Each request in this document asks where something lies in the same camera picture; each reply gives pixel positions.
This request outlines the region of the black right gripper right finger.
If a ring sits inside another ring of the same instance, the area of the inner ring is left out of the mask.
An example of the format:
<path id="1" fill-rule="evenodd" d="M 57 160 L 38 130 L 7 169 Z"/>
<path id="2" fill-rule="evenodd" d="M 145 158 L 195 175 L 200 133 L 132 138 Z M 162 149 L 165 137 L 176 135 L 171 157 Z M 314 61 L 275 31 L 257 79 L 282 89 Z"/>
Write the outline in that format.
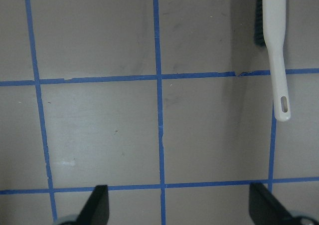
<path id="1" fill-rule="evenodd" d="M 249 186 L 249 215 L 255 225 L 298 225 L 293 217 L 262 183 Z"/>

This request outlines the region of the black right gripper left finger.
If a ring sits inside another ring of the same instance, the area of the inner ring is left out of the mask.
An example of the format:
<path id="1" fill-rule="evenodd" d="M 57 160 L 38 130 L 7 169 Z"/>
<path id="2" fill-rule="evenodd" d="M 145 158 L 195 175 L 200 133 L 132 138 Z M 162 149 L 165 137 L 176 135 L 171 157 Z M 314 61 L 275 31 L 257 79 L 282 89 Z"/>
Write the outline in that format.
<path id="1" fill-rule="evenodd" d="M 106 225 L 110 216 L 107 185 L 98 185 L 92 191 L 77 217 L 76 225 Z"/>

